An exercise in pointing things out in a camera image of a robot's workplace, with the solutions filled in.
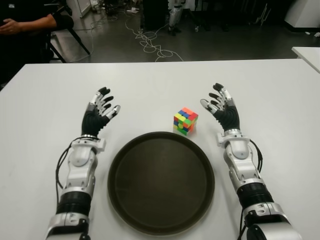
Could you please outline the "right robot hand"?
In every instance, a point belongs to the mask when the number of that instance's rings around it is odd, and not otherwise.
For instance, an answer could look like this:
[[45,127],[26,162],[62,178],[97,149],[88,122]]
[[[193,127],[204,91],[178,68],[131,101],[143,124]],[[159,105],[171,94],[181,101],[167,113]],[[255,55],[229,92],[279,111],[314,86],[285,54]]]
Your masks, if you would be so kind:
[[212,88],[218,94],[210,92],[208,95],[212,100],[201,99],[200,104],[213,115],[225,132],[240,130],[239,113],[229,91],[220,83],[215,83]]

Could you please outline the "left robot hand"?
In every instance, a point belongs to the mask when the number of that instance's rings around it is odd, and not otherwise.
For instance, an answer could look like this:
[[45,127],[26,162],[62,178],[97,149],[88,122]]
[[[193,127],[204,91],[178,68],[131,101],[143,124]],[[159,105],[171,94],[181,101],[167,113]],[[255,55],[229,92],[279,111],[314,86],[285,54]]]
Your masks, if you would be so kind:
[[111,101],[114,96],[108,94],[110,88],[100,88],[87,104],[81,125],[81,135],[89,135],[95,138],[99,132],[119,114],[121,106],[112,107]]

